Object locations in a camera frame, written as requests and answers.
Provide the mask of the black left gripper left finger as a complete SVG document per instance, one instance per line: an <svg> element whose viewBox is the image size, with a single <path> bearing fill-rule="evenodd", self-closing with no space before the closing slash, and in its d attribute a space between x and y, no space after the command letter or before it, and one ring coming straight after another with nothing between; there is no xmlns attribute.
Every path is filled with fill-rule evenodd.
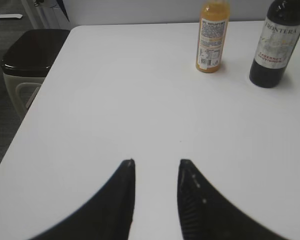
<svg viewBox="0 0 300 240"><path fill-rule="evenodd" d="M133 222L135 197L135 161L127 159L90 200L33 239L127 240Z"/></svg>

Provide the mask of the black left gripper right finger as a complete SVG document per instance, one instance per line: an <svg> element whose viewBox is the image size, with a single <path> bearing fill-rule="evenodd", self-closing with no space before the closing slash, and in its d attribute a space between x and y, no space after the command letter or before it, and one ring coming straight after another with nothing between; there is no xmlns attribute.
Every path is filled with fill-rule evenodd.
<svg viewBox="0 0 300 240"><path fill-rule="evenodd" d="M185 240L281 240L220 194L189 159L178 169L177 207Z"/></svg>

